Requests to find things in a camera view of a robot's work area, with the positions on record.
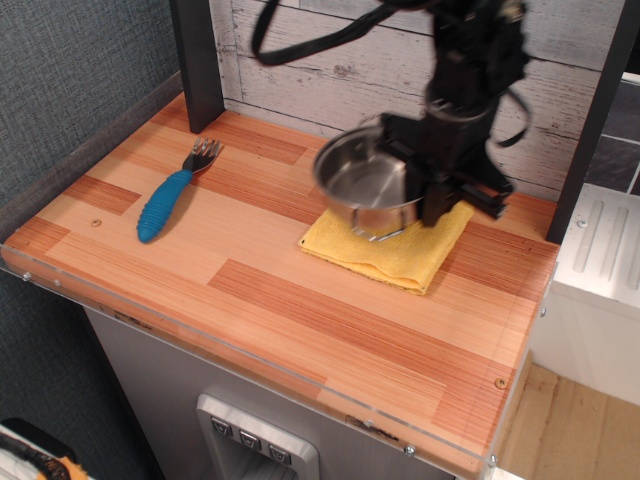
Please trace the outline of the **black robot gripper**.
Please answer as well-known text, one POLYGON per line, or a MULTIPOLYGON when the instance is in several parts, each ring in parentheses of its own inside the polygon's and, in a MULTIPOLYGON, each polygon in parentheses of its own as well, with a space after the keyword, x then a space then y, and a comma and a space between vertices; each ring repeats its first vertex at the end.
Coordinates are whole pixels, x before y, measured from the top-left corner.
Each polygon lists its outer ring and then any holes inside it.
POLYGON ((489 158, 486 144, 498 104, 474 117, 444 111, 420 119, 381 116, 382 147, 405 162, 405 197, 422 204, 422 223, 434 227, 460 201, 494 219, 513 185, 489 158))

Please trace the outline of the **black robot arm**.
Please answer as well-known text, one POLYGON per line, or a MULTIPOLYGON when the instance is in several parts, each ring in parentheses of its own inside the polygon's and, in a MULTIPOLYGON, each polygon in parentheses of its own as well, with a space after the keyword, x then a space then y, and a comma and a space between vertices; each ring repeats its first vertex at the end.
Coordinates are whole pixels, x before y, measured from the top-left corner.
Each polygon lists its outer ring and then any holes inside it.
POLYGON ((490 159, 487 143, 501 99, 529 61, 521 1, 430 1, 436 63, 425 113, 385 113, 380 148, 406 165, 405 196, 426 226, 461 201, 502 216, 514 188, 490 159))

